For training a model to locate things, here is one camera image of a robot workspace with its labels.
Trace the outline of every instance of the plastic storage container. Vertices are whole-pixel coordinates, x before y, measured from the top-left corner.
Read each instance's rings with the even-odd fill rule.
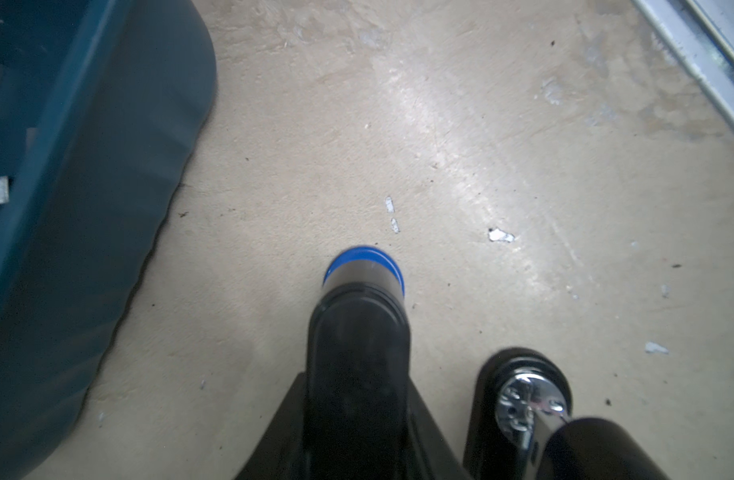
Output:
[[[70,431],[215,85],[189,0],[0,0],[0,478]]]

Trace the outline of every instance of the teal plastic bin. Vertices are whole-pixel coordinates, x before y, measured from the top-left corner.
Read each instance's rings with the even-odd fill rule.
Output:
[[[0,0],[0,478],[73,426],[215,86],[189,0]]]

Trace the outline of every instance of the blue ring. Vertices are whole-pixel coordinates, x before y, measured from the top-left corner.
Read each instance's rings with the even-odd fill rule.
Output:
[[[392,259],[386,252],[374,248],[373,246],[354,246],[353,248],[349,248],[342,254],[336,256],[333,262],[329,264],[327,273],[324,274],[324,282],[327,281],[327,278],[330,276],[330,274],[334,272],[335,269],[337,269],[339,266],[343,266],[348,262],[353,262],[356,260],[368,260],[389,269],[389,272],[391,272],[394,277],[399,281],[399,284],[401,286],[401,296],[404,297],[405,279],[403,276],[401,276],[399,265],[397,265],[396,262],[394,262],[394,259]]]

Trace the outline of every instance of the floor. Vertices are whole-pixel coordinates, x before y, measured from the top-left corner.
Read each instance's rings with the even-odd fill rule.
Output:
[[[405,274],[411,376],[456,455],[479,368],[520,345],[672,478],[734,478],[734,135],[628,0],[196,3],[215,106],[28,480],[232,478],[356,244]]]

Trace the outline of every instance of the beige floor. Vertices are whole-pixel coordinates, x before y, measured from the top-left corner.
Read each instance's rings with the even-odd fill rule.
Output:
[[[481,364],[522,345],[673,478],[734,478],[734,135],[627,0],[197,6],[214,110],[82,417],[29,480],[232,478],[354,244],[405,273],[411,375],[456,454]]]

